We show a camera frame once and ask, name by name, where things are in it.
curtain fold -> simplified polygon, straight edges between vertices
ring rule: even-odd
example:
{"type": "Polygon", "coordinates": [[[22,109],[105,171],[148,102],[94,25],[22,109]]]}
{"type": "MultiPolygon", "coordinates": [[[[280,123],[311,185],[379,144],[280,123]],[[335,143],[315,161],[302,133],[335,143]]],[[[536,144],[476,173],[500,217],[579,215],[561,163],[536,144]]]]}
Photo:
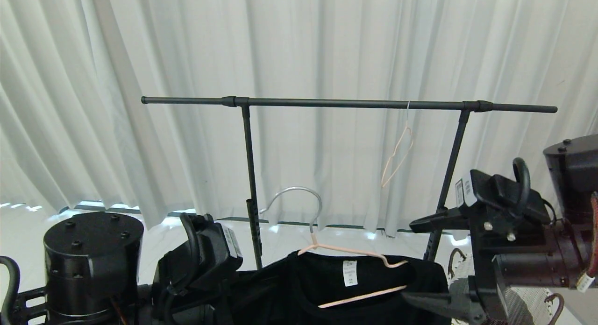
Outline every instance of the curtain fold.
{"type": "MultiPolygon", "coordinates": [[[[142,95],[558,106],[472,114],[453,182],[511,176],[556,204],[542,150],[598,133],[598,0],[0,0],[0,201],[196,208],[245,217],[241,110],[142,95]]],[[[399,228],[435,212],[459,112],[253,107],[260,208],[303,185],[320,225],[399,228]],[[406,121],[413,148],[384,188],[406,121]]],[[[402,142],[394,170],[410,146],[402,142]]],[[[455,204],[451,187],[447,206],[455,204]]],[[[306,193],[271,223],[312,218],[306,193]]]]}

floor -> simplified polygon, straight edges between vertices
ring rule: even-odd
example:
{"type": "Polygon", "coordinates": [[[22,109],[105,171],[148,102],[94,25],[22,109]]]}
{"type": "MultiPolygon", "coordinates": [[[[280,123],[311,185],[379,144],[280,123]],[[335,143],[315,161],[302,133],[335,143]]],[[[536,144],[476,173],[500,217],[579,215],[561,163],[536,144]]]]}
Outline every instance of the floor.
{"type": "MultiPolygon", "coordinates": [[[[48,218],[46,212],[40,207],[6,205],[0,208],[0,254],[8,255],[19,263],[21,267],[20,291],[34,289],[45,284],[43,269],[43,234],[45,231],[55,223],[79,213],[81,212],[69,210],[48,218]]],[[[249,224],[239,221],[222,221],[221,223],[235,232],[244,259],[241,270],[256,269],[249,224]]],[[[261,236],[264,265],[281,259],[291,251],[308,246],[311,242],[307,226],[262,224],[261,236]]],[[[151,231],[146,231],[143,236],[139,284],[151,283],[158,260],[164,253],[185,240],[186,234],[180,220],[174,217],[169,217],[162,225],[154,227],[151,231]]],[[[381,231],[370,233],[361,229],[327,227],[318,232],[318,241],[375,251],[376,253],[421,258],[427,244],[427,235],[399,233],[395,238],[389,238],[381,231]]],[[[455,247],[459,247],[463,251],[470,250],[467,239],[455,240],[449,235],[442,237],[436,261],[445,269],[449,261],[449,254],[455,247]]],[[[329,250],[317,250],[316,252],[335,254],[329,250]]],[[[0,302],[2,302],[4,291],[6,291],[6,270],[0,269],[0,275],[0,291],[2,291],[0,302]]],[[[567,310],[558,321],[558,325],[577,324],[580,324],[579,321],[567,310]]]]}

clothing rack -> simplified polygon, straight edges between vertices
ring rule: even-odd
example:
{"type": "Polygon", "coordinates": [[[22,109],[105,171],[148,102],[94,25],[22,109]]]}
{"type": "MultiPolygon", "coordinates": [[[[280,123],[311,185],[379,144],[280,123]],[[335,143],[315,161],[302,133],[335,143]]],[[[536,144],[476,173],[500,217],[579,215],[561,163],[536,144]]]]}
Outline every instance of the clothing rack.
{"type": "MultiPolygon", "coordinates": [[[[260,221],[258,219],[258,204],[256,194],[256,170],[254,166],[254,152],[251,139],[251,125],[249,120],[250,106],[317,106],[327,108],[377,108],[377,109],[421,109],[421,110],[459,110],[459,123],[453,140],[448,165],[442,182],[436,213],[447,211],[444,206],[450,182],[455,171],[455,164],[463,141],[463,134],[470,113],[483,112],[524,112],[524,113],[556,113],[556,106],[534,106],[527,104],[494,104],[488,101],[462,101],[462,102],[428,102],[428,101],[370,101],[361,99],[292,99],[292,98],[174,98],[174,97],[141,97],[143,104],[218,104],[222,106],[239,106],[243,116],[245,129],[245,150],[247,153],[247,167],[249,171],[249,188],[251,198],[247,199],[247,213],[251,229],[251,238],[254,247],[257,269],[262,268],[262,245],[260,238],[260,221]]],[[[423,259],[434,261],[436,251],[440,244],[442,231],[431,233],[427,242],[427,249],[423,259]]]]}

hanger bar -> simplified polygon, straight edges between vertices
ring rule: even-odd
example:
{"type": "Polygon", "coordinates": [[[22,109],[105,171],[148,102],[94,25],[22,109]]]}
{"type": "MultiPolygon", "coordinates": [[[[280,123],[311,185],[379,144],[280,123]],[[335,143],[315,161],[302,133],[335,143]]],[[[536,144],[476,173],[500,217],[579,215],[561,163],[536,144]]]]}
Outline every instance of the hanger bar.
{"type": "Polygon", "coordinates": [[[373,109],[426,109],[426,110],[470,110],[472,112],[527,112],[556,113],[556,106],[533,104],[494,104],[488,101],[383,101],[364,99],[306,99],[306,98],[180,98],[141,97],[143,104],[218,104],[222,106],[320,106],[325,108],[373,108],[373,109]]]}

white label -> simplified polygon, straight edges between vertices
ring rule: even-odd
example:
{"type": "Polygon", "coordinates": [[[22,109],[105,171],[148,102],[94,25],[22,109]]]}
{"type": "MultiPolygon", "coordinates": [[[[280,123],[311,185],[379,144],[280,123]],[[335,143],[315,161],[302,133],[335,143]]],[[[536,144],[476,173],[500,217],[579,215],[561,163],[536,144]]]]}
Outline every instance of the white label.
{"type": "Polygon", "coordinates": [[[235,237],[235,233],[231,231],[230,228],[226,226],[222,226],[222,231],[224,232],[224,238],[226,239],[226,245],[228,250],[230,251],[230,255],[232,257],[243,257],[241,254],[241,249],[239,249],[239,244],[237,243],[237,238],[235,237]]]}
{"type": "Polygon", "coordinates": [[[357,285],[357,261],[342,261],[342,277],[344,286],[357,285]]]}
{"type": "Polygon", "coordinates": [[[465,204],[471,207],[478,201],[471,183],[471,171],[468,171],[461,180],[463,182],[463,197],[465,198],[465,204]]]}
{"type": "Polygon", "coordinates": [[[455,194],[457,194],[457,207],[463,206],[465,199],[463,198],[463,180],[460,179],[459,182],[455,184],[455,194]]]}
{"type": "Polygon", "coordinates": [[[579,280],[577,280],[577,291],[586,292],[592,283],[594,283],[594,277],[590,277],[588,274],[584,273],[579,280]]]}

